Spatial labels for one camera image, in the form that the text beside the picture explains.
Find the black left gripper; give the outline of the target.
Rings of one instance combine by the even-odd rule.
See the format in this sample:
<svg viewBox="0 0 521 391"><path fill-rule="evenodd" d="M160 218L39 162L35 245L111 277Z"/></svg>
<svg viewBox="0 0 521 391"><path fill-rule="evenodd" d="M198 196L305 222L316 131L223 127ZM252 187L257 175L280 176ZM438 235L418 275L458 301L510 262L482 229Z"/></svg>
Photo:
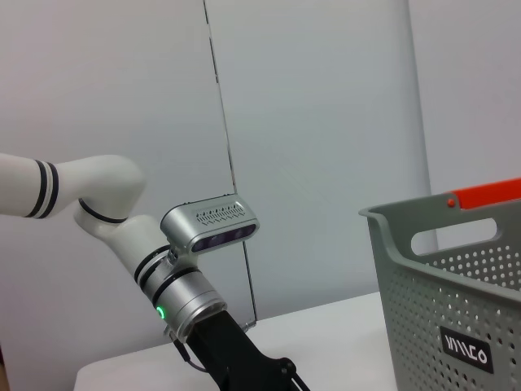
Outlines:
<svg viewBox="0 0 521 391"><path fill-rule="evenodd" d="M228 312L197 322L188 346L220 390L310 391L289 358L270 358Z"/></svg>

